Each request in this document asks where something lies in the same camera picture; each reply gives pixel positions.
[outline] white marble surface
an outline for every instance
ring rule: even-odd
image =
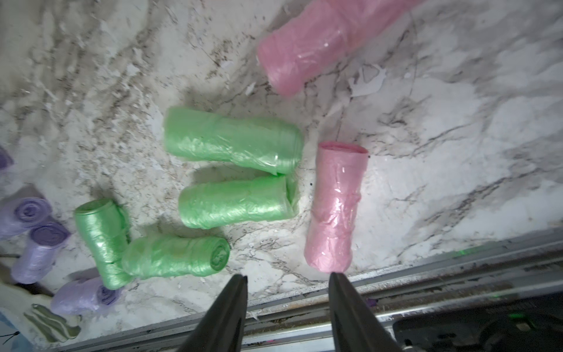
[[[233,273],[249,276],[254,302],[325,282],[302,255],[323,139],[370,150],[347,274],[560,223],[561,1],[428,0],[282,99],[255,50],[304,3],[1,3],[0,144],[16,165],[1,174],[0,197],[32,184],[74,231],[76,206],[112,196],[131,215],[134,238],[219,234],[232,245],[217,275],[134,281],[114,312],[85,316],[75,341],[205,311]],[[351,99],[347,80],[374,64],[386,69],[381,90]],[[298,125],[306,139],[300,214],[210,231],[183,227],[176,211],[183,187],[259,173],[168,155],[161,126],[176,104]],[[0,249],[15,253],[23,244],[20,236]],[[56,291],[91,267],[75,235],[41,283]]]

